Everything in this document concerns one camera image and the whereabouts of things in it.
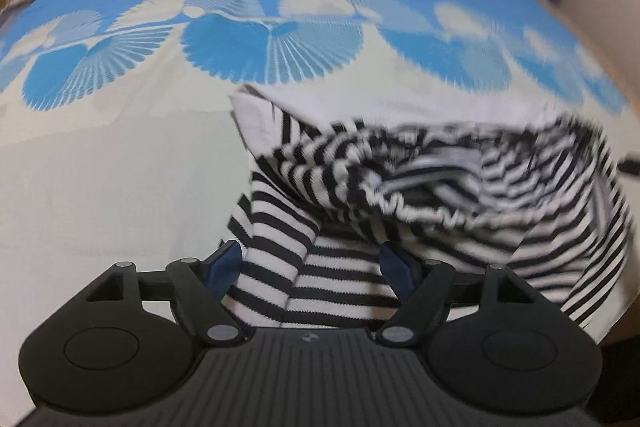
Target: ribbed plastic surface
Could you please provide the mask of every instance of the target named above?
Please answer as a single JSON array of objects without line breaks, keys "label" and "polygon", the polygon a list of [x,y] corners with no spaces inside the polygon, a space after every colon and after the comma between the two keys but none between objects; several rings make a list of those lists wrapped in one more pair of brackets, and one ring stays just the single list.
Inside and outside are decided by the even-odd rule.
[{"label": "ribbed plastic surface", "polygon": [[258,330],[240,347],[211,349],[191,378],[146,409],[77,417],[46,408],[22,427],[418,427],[598,425],[574,409],[501,417],[459,402],[415,353],[364,330]]}]

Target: mattress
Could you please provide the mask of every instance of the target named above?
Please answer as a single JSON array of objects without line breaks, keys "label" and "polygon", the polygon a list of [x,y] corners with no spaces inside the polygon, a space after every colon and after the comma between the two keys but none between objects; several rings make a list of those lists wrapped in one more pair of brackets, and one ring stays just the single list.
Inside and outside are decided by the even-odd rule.
[{"label": "mattress", "polygon": [[[3,426],[31,408],[20,344],[81,287],[116,261],[217,247],[248,184],[239,84],[402,89],[446,100],[451,120],[520,100],[599,122],[614,158],[640,151],[624,97],[536,0],[37,0],[0,46]],[[597,341],[638,295],[639,259],[602,288]]]}]

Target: fan pattern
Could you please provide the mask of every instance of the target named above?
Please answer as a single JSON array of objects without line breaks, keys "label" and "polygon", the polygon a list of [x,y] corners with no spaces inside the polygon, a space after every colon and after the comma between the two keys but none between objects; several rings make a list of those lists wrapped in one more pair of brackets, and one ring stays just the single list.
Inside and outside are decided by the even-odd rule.
[{"label": "fan pattern", "polygon": [[373,28],[418,72],[469,92],[506,90],[513,64],[565,103],[585,92],[606,111],[626,102],[581,46],[563,48],[533,28],[503,28],[450,2],[428,12],[400,0],[145,0],[100,34],[103,20],[80,10],[38,26],[0,53],[0,94],[21,73],[34,110],[62,107],[102,89],[151,57],[169,34],[193,68],[231,83],[314,80],[353,63]]}]

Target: striped shirt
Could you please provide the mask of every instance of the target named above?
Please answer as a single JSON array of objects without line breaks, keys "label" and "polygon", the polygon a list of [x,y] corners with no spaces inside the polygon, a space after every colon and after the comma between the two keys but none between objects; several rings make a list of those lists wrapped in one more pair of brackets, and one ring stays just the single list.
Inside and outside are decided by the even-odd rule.
[{"label": "striped shirt", "polygon": [[274,111],[281,144],[254,160],[225,237],[244,258],[223,304],[250,325],[376,329],[399,306],[378,264],[385,241],[461,272],[509,266],[581,326],[622,272],[630,215],[588,124],[350,119],[323,134]]}]

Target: metal screw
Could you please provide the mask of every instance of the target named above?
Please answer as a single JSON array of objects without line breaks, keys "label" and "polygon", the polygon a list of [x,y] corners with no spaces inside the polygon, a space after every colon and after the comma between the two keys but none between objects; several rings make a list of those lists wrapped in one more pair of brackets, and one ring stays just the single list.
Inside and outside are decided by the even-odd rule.
[{"label": "metal screw", "polygon": [[394,344],[402,344],[410,341],[414,337],[414,332],[404,326],[391,326],[382,331],[385,340]]},{"label": "metal screw", "polygon": [[207,336],[213,341],[231,341],[238,336],[238,329],[227,324],[218,324],[207,330]]}]

